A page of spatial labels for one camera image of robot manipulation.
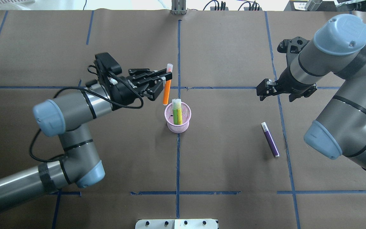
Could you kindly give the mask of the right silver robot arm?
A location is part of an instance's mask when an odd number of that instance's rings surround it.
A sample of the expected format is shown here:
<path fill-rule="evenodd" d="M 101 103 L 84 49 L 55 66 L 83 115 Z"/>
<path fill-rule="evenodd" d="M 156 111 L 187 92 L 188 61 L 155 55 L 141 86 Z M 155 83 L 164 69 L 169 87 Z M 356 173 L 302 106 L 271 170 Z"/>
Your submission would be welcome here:
<path fill-rule="evenodd" d="M 310 147 L 332 160 L 345 156 L 366 171 L 366 24 L 355 15 L 329 19 L 311 40 L 285 39 L 277 50 L 287 67 L 279 79 L 264 79 L 257 95 L 309 97 L 329 73 L 344 80 L 304 135 Z"/>

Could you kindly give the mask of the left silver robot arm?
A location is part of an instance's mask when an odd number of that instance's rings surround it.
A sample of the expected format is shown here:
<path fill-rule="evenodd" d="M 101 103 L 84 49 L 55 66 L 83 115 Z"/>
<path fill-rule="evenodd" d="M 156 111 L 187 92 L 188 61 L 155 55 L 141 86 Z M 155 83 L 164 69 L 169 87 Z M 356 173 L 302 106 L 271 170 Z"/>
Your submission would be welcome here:
<path fill-rule="evenodd" d="M 69 185 L 87 188 L 102 181 L 106 172 L 89 122 L 119 109 L 143 108 L 144 99 L 156 100 L 174 77 L 171 64 L 160 70 L 131 68 L 123 76 L 107 52 L 96 54 L 87 71 L 94 80 L 63 87 L 32 108 L 37 131 L 27 152 L 38 164 L 0 178 L 0 213 Z"/>

